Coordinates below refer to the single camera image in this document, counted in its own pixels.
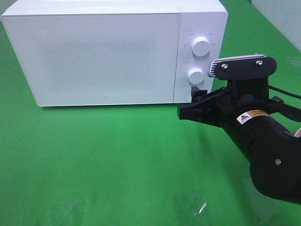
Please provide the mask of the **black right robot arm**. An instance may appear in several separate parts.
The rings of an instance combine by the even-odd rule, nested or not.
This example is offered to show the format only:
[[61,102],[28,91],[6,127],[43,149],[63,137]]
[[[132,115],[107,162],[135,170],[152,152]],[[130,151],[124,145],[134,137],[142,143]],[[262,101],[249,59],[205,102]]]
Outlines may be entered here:
[[301,202],[301,140],[271,115],[293,121],[301,111],[269,97],[267,79],[229,81],[209,94],[193,87],[190,104],[179,104],[181,120],[222,128],[250,162],[251,179],[263,195]]

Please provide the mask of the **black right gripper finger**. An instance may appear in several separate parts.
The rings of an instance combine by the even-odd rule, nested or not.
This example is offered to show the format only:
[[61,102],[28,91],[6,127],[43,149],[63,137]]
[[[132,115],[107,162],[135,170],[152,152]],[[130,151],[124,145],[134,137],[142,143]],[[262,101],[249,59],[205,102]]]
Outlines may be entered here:
[[191,87],[191,102],[195,103],[200,101],[203,96],[207,95],[207,89],[199,89],[197,86]]
[[218,125],[216,118],[216,101],[226,93],[225,90],[215,90],[207,93],[195,103],[178,104],[177,115],[180,120],[196,121],[207,125]]

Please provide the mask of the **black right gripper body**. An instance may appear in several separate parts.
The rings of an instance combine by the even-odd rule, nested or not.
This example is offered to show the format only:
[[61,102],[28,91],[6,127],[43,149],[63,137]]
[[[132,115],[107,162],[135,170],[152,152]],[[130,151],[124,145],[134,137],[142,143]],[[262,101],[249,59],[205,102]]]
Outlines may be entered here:
[[268,106],[268,79],[229,81],[224,91],[214,106],[226,132],[267,132],[275,126]]

